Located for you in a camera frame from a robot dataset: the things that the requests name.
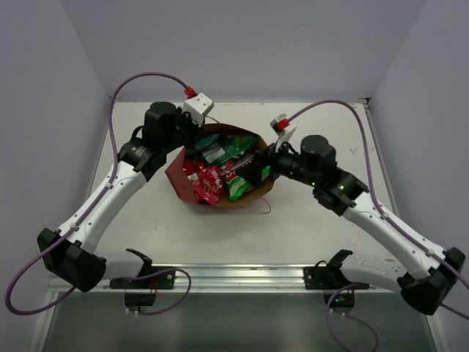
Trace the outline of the green Chuba chips bag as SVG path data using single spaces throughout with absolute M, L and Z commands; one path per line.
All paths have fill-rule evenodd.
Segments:
M 230 172 L 223 176 L 224 182 L 228 188 L 229 200 L 232 202 L 237 201 L 247 192 L 251 186 L 240 176 L 237 175 L 237 170 Z

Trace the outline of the dark green chips bag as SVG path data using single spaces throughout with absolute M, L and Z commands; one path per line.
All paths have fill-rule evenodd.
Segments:
M 258 140 L 255 135 L 219 136 L 215 142 L 202 151 L 207 165 L 220 166 L 228 160 L 242 155 Z

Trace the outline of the red brown paper bag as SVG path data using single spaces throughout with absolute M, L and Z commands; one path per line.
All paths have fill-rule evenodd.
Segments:
M 205 130 L 201 134 L 203 136 L 209 136 L 214 133 L 219 133 L 221 135 L 255 135 L 258 140 L 252 147 L 254 151 L 264 151 L 267 149 L 267 144 L 265 140 L 252 131 L 248 131 L 244 128 L 237 127 L 235 125 L 229 125 L 224 123 L 206 123 Z M 267 177 L 262 181 L 262 184 L 259 188 L 250 190 L 241 196 L 236 202 L 232 202 L 229 199 L 229 192 L 227 187 L 223 188 L 223 191 L 219 194 L 218 201 L 215 205 L 210 205 L 208 202 L 198 200 L 195 196 L 195 193 L 192 188 L 191 181 L 188 179 L 185 171 L 183 170 L 183 164 L 185 157 L 186 149 L 183 148 L 175 157 L 175 159 L 169 164 L 166 168 L 165 173 L 169 182 L 171 183 L 172 188 L 174 189 L 176 195 L 183 202 L 187 202 L 192 205 L 200 205 L 209 208 L 237 208 L 240 206 L 248 205 L 249 203 L 262 199 L 268 192 L 270 192 L 274 187 L 274 181 Z

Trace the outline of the pink candy packet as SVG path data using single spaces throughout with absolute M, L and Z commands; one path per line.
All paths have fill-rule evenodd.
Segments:
M 240 167 L 249 164 L 254 158 L 254 154 L 247 153 L 239 158 L 230 158 L 228 161 L 219 166 L 219 172 L 221 176 L 225 176 L 230 172 L 234 172 Z
M 217 166 L 209 166 L 193 174 L 191 182 L 195 193 L 209 205 L 218 202 L 224 182 Z

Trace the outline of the teal snack packet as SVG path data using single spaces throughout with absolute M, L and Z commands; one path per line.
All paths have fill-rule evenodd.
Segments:
M 219 136 L 218 133 L 206 136 L 196 144 L 196 152 L 206 164 L 216 162 L 225 154 L 224 148 L 218 142 Z

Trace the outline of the red gummy candy bag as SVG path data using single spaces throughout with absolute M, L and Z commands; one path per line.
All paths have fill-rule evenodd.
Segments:
M 198 158 L 186 158 L 182 164 L 182 170 L 188 179 L 193 179 L 196 174 L 204 169 L 204 162 Z

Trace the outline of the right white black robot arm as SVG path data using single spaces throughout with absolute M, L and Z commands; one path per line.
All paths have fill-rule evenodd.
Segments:
M 353 174 L 339 168 L 336 150 L 324 136 L 302 139 L 300 150 L 288 142 L 277 142 L 257 152 L 237 173 L 252 186 L 262 182 L 262 171 L 284 176 L 312 188 L 325 209 L 352 222 L 387 249 L 402 265 L 400 269 L 372 269 L 348 254 L 342 263 L 331 265 L 326 278 L 333 287 L 344 287 L 357 267 L 357 282 L 399 291 L 417 312 L 433 315 L 459 280 L 465 255 L 456 247 L 444 249 L 431 242 L 379 202 L 372 189 Z

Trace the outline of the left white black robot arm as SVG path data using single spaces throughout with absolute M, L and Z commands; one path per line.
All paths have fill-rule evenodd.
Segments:
M 140 252 L 128 249 L 123 259 L 112 261 L 95 250 L 115 216 L 166 163 L 168 154 L 195 143 L 212 109 L 213 104 L 201 98 L 188 99 L 181 107 L 152 103 L 143 125 L 123 144 L 92 195 L 57 230 L 45 228 L 38 235 L 45 267 L 82 292 L 104 279 L 127 278 L 135 287 L 146 287 L 152 281 L 152 269 Z

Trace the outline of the right black controller box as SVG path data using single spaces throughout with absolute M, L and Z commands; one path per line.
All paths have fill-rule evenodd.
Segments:
M 332 294 L 324 293 L 322 295 L 323 300 L 327 307 L 330 309 L 341 310 L 349 312 L 355 306 L 355 294 L 354 293 L 340 293 L 330 301 Z

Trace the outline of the black controller box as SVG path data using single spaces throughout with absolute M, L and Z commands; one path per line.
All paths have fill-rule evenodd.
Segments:
M 130 311 L 141 311 L 143 307 L 151 307 L 155 303 L 156 294 L 126 293 L 124 295 L 125 307 Z
M 327 307 L 330 309 L 341 310 L 349 312 L 355 306 L 355 294 L 354 293 L 340 293 L 330 301 L 332 294 L 324 293 L 322 295 L 323 300 Z

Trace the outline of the left black controller box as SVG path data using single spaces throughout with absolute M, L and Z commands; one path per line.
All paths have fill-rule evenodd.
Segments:
M 130 311 L 141 311 L 143 307 L 151 307 L 155 303 L 156 294 L 126 293 L 124 295 L 125 307 Z

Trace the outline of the aluminium mounting rail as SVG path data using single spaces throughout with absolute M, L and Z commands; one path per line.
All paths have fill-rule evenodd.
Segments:
M 153 264 L 153 266 L 175 267 L 174 291 L 191 284 L 193 290 L 228 291 L 228 290 L 306 290 L 303 281 L 303 268 L 311 265 L 170 265 Z M 358 258 L 341 264 L 345 277 L 359 284 L 360 290 L 384 289 L 397 292 L 397 278 L 405 270 L 394 260 L 372 262 Z M 112 279 L 121 279 L 119 274 L 105 275 L 98 278 L 96 274 L 87 274 L 84 280 L 73 286 L 82 293 L 92 290 L 111 289 Z

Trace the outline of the right black base bracket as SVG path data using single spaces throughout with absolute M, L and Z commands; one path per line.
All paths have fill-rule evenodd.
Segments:
M 351 285 L 341 271 L 341 263 L 337 260 L 324 260 L 313 266 L 303 268 L 303 281 L 307 290 L 338 290 Z

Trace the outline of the black base bracket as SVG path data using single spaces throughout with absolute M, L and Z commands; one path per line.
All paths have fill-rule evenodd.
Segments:
M 338 290 L 351 285 L 341 271 L 341 263 L 337 260 L 324 260 L 313 266 L 303 268 L 303 281 L 307 290 Z
M 111 289 L 121 290 L 172 290 L 175 280 L 175 267 L 171 266 L 148 266 L 143 268 L 139 277 L 151 276 L 149 279 L 124 280 L 112 279 L 109 283 Z

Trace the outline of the left black base bracket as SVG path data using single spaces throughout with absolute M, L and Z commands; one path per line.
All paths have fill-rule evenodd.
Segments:
M 175 280 L 175 267 L 171 266 L 148 266 L 143 268 L 139 277 L 151 276 L 149 279 L 124 280 L 112 279 L 109 283 L 111 289 L 121 290 L 172 290 Z

